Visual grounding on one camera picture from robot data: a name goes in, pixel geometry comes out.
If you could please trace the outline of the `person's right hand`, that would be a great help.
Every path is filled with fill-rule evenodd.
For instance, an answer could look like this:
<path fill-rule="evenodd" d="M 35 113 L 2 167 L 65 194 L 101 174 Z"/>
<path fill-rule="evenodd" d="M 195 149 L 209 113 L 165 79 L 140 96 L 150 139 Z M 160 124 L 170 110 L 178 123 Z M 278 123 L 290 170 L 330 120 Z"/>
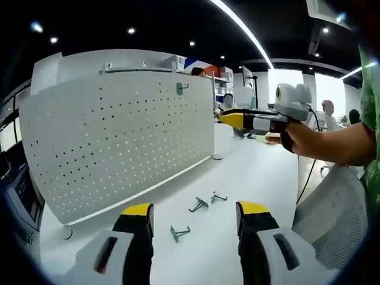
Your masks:
<path fill-rule="evenodd" d="M 291 153 L 312 159 L 325 159 L 323 133 L 310 129 L 307 125 L 291 121 L 280 136 L 266 135 L 268 143 L 280 144 Z"/>

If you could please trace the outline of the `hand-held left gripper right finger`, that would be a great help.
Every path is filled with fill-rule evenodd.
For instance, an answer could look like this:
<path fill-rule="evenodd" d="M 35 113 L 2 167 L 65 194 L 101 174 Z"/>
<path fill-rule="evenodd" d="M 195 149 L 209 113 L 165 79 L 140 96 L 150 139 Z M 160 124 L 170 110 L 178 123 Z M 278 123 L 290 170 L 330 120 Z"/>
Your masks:
<path fill-rule="evenodd" d="M 314 248 L 280 227 L 265 206 L 238 201 L 236 217 L 244 284 L 329 284 L 335 277 L 335 270 L 316 259 Z"/>

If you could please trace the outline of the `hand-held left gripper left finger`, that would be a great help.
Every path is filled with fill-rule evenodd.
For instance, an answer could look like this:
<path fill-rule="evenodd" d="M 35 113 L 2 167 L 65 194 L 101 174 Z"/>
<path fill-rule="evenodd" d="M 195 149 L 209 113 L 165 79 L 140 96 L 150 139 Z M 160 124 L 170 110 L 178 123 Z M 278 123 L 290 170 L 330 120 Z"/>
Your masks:
<path fill-rule="evenodd" d="M 150 284 L 154 205 L 130 206 L 76 254 L 64 284 Z"/>

